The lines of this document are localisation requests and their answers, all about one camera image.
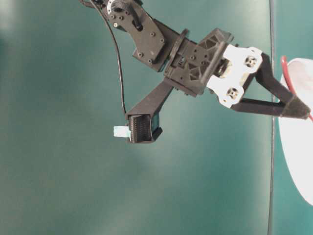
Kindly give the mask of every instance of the black plastic bracket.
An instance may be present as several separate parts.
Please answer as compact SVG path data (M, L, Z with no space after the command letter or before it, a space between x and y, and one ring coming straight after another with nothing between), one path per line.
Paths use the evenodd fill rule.
M131 143L152 143L162 133L159 112L173 87L161 82L143 100L126 113L131 131Z

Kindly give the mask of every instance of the white object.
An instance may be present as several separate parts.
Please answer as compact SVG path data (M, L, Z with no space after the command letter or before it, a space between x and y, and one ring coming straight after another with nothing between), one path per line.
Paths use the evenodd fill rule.
M227 108L239 103L245 91L243 85L250 74L255 73L262 63L262 51L255 47L241 48L228 45L223 58L229 61L225 72L211 76L207 87L219 97Z
M294 59L288 69L298 97L313 110L313 60ZM281 83L287 87L283 76ZM291 177L303 198L313 205L313 122L281 117L279 129Z
M128 126L114 127L114 137L129 138L131 140L131 133Z

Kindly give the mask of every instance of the wire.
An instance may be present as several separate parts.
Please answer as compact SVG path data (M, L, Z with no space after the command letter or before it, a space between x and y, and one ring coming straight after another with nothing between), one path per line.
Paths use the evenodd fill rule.
M84 1L84 0L79 0L81 2L82 5L86 6L86 7L90 7L93 8L92 4L90 2Z
M294 95L297 95L297 93L295 91L295 88L294 88L294 86L292 84L292 81L290 79L290 75L289 75L289 71L288 71L288 64L287 64L287 57L285 55L283 55L280 58L280 62L281 62L281 65L282 65L283 75L284 75L284 78L285 78L285 81L286 81L286 84L287 84L289 90ZM313 121L313 116L312 115L309 115L309 118Z
M109 33L113 39L114 42L114 48L116 51L116 55L117 55L117 62L118 62L118 72L119 72L119 81L120 81L120 86L121 86L121 100L122 100L122 108L123 108L123 112L124 114L126 114L126 108L125 108L125 100L124 100L124 81L123 81L123 71L122 71L122 63L121 63L121 56L119 53L119 49L118 49L118 45L117 45L117 41L116 38L113 34L113 31L108 23L108 21L106 20L105 16L103 15L102 11L100 10L100 8L94 3L93 0L89 0L90 3L92 4L92 6L97 10L97 12L99 13L99 15L101 16L101 18L103 19L106 27L109 30Z

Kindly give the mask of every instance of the black cable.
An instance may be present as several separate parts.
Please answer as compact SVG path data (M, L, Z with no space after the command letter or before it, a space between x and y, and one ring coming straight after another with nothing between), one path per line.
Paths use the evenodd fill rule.
M79 0L81 2L82 5L86 6L86 7L90 7L93 8L92 4L90 2L86 2L84 0Z
M105 16L103 15L102 11L99 9L99 7L94 3L93 0L89 0L92 4L92 6L97 10L97 12L99 13L99 15L101 16L101 18L103 19L106 27L109 30L109 33L111 34L111 37L113 39L114 42L114 47L115 47L115 51L116 51L116 55L117 55L117 62L118 62L118 71L119 71L119 81L120 81L120 85L121 85L121 99L122 99L122 108L123 108L123 112L124 114L126 114L126 108L125 108L125 101L124 101L124 81L123 81L123 72L122 72L122 63L121 63L121 57L120 57L120 53L119 53L119 49L118 49L118 45L117 45L117 41L116 38L113 34L113 31L107 21L107 19L105 18Z

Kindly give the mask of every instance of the red wire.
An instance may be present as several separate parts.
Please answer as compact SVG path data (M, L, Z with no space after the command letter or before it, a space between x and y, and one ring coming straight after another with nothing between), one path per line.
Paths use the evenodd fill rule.
M290 79L290 75L289 75L289 71L288 71L288 64L287 64L287 57L285 55L283 55L280 58L280 62L282 64L282 70L283 70L283 75L286 81L286 84L289 88L289 90L291 91L291 93L297 95L297 93L295 92L294 86L292 84L292 81Z

